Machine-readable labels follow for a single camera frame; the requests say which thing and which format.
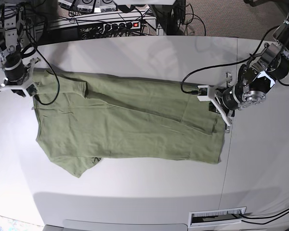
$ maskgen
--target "green t-shirt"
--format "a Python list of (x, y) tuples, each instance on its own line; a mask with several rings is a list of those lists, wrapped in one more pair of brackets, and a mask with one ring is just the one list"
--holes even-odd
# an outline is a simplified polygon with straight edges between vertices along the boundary
[[(50, 161), (76, 177), (101, 158), (158, 157), (217, 164), (224, 122), (209, 102), (184, 94), (179, 83), (103, 74), (58, 74), (60, 94), (34, 100), (37, 142)], [(40, 100), (57, 82), (34, 74)]]

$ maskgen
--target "table surface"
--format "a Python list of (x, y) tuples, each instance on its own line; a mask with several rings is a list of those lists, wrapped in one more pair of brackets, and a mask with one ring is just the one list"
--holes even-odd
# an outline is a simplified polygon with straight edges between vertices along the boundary
[[(237, 38), (152, 36), (73, 41), (39, 50), (56, 70), (64, 72), (180, 81), (197, 68), (245, 59), (258, 43)], [(46, 64), (41, 62), (38, 67), (46, 68)], [(236, 77), (238, 68), (206, 70), (189, 81), (214, 85), (226, 72)], [(0, 83), (3, 77), (0, 71)], [(35, 142), (38, 124), (31, 107), (29, 98), (0, 93), (2, 216), (56, 226), (62, 226), (65, 219), (186, 224), (192, 211), (246, 206), (247, 212), (266, 214), (289, 207), (289, 88), (277, 85), (265, 103), (236, 113), (217, 165), (154, 158), (104, 159), (79, 179), (51, 163)]]

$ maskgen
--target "gray floor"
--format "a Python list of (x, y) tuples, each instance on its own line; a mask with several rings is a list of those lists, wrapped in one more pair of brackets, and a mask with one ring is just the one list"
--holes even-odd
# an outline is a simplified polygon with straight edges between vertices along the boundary
[[(261, 39), (269, 28), (281, 24), (285, 19), (273, 2), (257, 7), (251, 7), (243, 0), (187, 0), (186, 2), (191, 3), (194, 13), (204, 21), (207, 36)], [(188, 35), (203, 35), (201, 22), (194, 20), (187, 32)]]

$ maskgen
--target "gray carpet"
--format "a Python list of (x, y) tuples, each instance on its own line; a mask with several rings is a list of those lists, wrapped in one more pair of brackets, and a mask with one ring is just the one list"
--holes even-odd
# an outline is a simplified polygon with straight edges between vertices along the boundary
[[(207, 36), (261, 39), (269, 28), (281, 24), (285, 19), (273, 2), (257, 7), (251, 7), (243, 0), (186, 0), (186, 3), (191, 3), (194, 13), (204, 21)], [(194, 20), (187, 34), (203, 35), (201, 22)]]

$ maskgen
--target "white table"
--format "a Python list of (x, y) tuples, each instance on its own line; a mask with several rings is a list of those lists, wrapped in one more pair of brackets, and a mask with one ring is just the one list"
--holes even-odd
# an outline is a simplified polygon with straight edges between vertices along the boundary
[[(246, 58), (257, 45), (236, 38), (152, 36), (74, 41), (39, 49), (67, 72), (180, 81), (197, 68)], [(236, 76), (238, 68), (206, 70), (189, 81), (215, 84), (226, 72)], [(79, 179), (51, 163), (35, 142), (38, 127), (31, 105), (31, 99), (0, 93), (0, 187), (12, 189), (11, 182), (21, 185), (7, 195), (8, 205), (0, 198), (0, 215), (41, 224), (32, 198), (19, 198), (23, 193), (33, 195), (44, 223), (56, 226), (65, 219), (186, 224), (192, 211), (247, 206), (247, 212), (269, 213), (289, 207), (289, 88), (276, 86), (263, 105), (236, 114), (217, 165), (104, 159)], [(7, 207), (17, 209), (20, 203), (28, 209), (7, 212)]]

